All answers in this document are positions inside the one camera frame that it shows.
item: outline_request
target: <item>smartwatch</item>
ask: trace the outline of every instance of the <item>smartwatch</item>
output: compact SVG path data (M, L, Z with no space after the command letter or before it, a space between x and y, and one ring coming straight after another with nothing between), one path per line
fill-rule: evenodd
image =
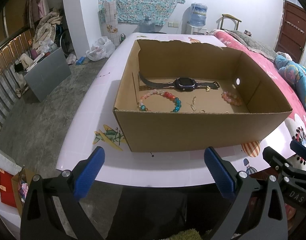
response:
M197 82L192 78L177 78L173 82L169 83L155 83L147 80L142 76L142 74L138 73L139 78L143 81L145 85L150 88L155 89L172 89L175 88L180 91L193 91L198 88L210 88L210 89L218 89L220 85L217 82Z

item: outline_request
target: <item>brown door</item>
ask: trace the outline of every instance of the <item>brown door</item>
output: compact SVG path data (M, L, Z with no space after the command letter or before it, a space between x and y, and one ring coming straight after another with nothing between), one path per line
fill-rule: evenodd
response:
M303 8L285 1L283 24L275 51L289 54L299 63L306 43L306 12Z

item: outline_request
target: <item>pink beaded bracelet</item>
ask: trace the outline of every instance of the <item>pink beaded bracelet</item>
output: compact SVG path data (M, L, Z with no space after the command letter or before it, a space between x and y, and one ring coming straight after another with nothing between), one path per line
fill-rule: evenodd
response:
M140 100L138 101L138 106L141 111L149 111L148 108L144 105L144 99L148 98L150 95L158 94L161 96L164 96L165 98L168 98L169 100L173 101L175 103L175 108L173 112L178 112L181 109L181 101L176 96L172 95L169 92L165 92L164 90L150 90L145 95L143 95Z
M242 100L235 94L231 92L224 91L222 94L222 98L230 105L233 106L241 106Z

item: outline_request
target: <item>small cardboard box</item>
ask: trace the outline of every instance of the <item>small cardboard box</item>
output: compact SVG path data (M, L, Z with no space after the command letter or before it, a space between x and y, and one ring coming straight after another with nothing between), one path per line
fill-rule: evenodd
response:
M24 168L21 173L26 176L27 184L29 187L31 184L32 178L36 173L28 170L27 168ZM19 194L18 194L18 189L17 189L18 180L19 180L18 176L19 176L19 173L12 177L12 189L13 189L15 203L16 203L16 207L17 207L19 216L22 217L23 206L22 206L21 200L19 199Z
M137 102L148 90L140 91L143 83L138 78L139 71L153 82L190 77L201 82L217 81L220 88L209 92L165 89L181 100L180 111L171 112L173 102L152 95L144 101L151 111L143 112ZM226 103L221 97L223 91L237 94L243 105ZM194 96L195 112L190 106ZM131 151L172 152L262 140L292 109L272 79L242 51L207 43L137 40L128 57L113 112Z

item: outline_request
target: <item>screw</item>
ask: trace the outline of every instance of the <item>screw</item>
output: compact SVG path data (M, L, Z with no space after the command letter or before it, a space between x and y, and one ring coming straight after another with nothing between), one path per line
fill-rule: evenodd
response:
M271 180L271 181L276 181L275 176L271 175L271 176L270 176L270 180Z
M33 176L33 181L38 181L40 179L40 176L39 175L34 175Z
M238 174L241 178L245 179L247 177L247 173L245 171L240 171Z
M65 170L65 171L62 172L63 177L68 177L70 174L71 174L70 170Z

